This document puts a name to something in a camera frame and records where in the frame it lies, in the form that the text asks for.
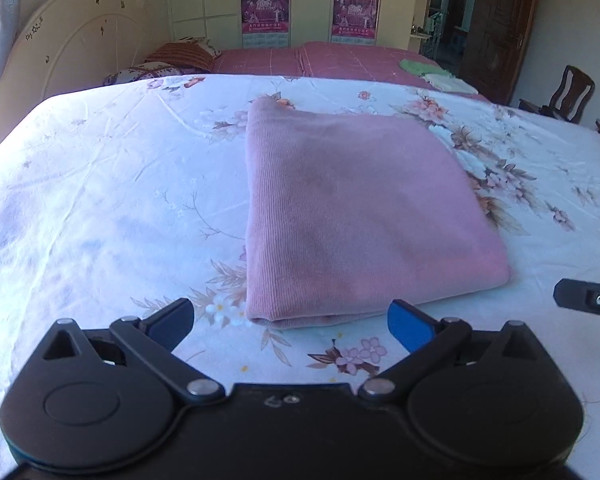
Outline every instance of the pink towel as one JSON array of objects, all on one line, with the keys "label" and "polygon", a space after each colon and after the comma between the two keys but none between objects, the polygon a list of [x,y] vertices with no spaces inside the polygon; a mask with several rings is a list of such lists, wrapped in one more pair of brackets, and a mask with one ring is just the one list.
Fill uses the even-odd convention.
[{"label": "pink towel", "polygon": [[247,316],[276,328],[374,316],[502,285],[506,251],[454,156],[398,117],[299,112],[247,122]]}]

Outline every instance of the pink bedsheet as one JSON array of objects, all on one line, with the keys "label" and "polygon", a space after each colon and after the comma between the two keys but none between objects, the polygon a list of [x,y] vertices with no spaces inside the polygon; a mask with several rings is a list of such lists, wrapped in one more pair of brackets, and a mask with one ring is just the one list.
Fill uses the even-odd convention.
[{"label": "pink bedsheet", "polygon": [[[300,46],[298,51],[305,76],[377,81],[435,90],[423,78],[400,68],[403,59],[437,65],[435,61],[408,50],[386,46],[311,41]],[[479,101],[489,101],[482,95],[459,95]]]},{"label": "pink bedsheet", "polygon": [[238,48],[225,50],[216,60],[214,74],[302,75],[295,48]]},{"label": "pink bedsheet", "polygon": [[[216,60],[212,73],[355,79],[435,90],[423,78],[402,70],[399,63],[403,59],[436,64],[400,48],[311,41],[298,48],[226,50]],[[482,95],[459,95],[488,102]]]}]

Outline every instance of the white headboard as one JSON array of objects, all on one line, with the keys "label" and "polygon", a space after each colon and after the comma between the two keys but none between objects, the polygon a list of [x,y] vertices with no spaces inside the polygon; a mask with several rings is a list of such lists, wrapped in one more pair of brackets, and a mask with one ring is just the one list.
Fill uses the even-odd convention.
[{"label": "white headboard", "polygon": [[0,143],[44,99],[102,85],[150,48],[145,0],[49,0],[16,40],[0,79]]}]

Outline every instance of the white floral bedsheet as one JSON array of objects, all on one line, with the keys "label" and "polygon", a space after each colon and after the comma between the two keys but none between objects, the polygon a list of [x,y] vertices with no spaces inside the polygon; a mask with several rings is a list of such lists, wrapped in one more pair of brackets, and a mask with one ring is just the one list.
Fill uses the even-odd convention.
[{"label": "white floral bedsheet", "polygon": [[[600,317],[552,299],[561,278],[600,282],[600,136],[391,84],[186,76],[42,103],[0,145],[0,400],[55,319],[103,328],[183,296],[196,324],[175,354],[227,388],[356,387],[406,355],[384,317],[288,332],[245,318],[244,131],[263,94],[314,112],[416,117],[458,156],[501,229],[514,277],[426,311],[478,329],[525,320],[586,411],[570,463],[600,480]],[[0,476],[12,466],[0,435]]]}]

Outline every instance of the poster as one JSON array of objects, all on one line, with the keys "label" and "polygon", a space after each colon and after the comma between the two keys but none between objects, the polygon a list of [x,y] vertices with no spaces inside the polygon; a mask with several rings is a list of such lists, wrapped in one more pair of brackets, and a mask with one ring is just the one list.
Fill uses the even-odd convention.
[{"label": "poster", "polygon": [[375,44],[380,0],[333,0],[333,43]]},{"label": "poster", "polygon": [[350,38],[340,43],[374,44],[376,22],[378,21],[378,0],[335,0],[333,4],[332,41],[336,38]]},{"label": "poster", "polygon": [[290,0],[240,1],[244,48],[289,46]]}]

